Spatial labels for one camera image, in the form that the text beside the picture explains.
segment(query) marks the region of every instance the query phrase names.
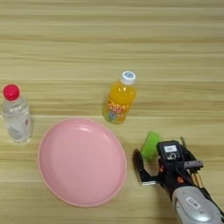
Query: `clear plastic bottle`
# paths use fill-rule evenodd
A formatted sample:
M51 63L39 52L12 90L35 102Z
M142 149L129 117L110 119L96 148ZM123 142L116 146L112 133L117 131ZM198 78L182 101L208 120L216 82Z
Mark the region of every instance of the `clear plastic bottle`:
M29 105L20 96L18 86L8 85L3 89L2 115L11 139L25 142L32 134L32 122Z
M122 123L136 98L134 83L136 75L131 71L122 73L120 80L112 84L103 115L110 123Z

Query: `juice bottle label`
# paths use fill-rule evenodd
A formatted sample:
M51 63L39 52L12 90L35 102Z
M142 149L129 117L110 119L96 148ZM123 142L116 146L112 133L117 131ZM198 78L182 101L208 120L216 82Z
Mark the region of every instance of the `juice bottle label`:
M105 106L105 117L111 123L122 123L129 111L130 105L120 105L108 99Z

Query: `wooden table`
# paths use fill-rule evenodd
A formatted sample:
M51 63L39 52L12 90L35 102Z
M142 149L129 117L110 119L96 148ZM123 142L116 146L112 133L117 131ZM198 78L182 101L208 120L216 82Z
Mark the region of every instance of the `wooden table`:
M0 0L0 88L20 86L34 126L31 141L19 145L0 121L1 223L175 223L168 195L139 185L131 162L149 130L164 140L185 137L224 209L223 15L222 0ZM115 126L101 105L127 69L137 74L138 95ZM41 137L71 116L104 123L125 149L126 184L104 206L69 206L39 176Z

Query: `bottle label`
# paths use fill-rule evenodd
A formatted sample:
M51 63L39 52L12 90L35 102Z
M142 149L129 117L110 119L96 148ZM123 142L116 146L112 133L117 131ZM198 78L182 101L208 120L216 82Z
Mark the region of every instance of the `bottle label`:
M130 105L116 104L111 99L108 99L105 106L107 120L111 123L122 123L129 109Z
M29 113L23 115L19 121L6 121L7 130L10 137L15 141L26 141L32 133L32 123Z

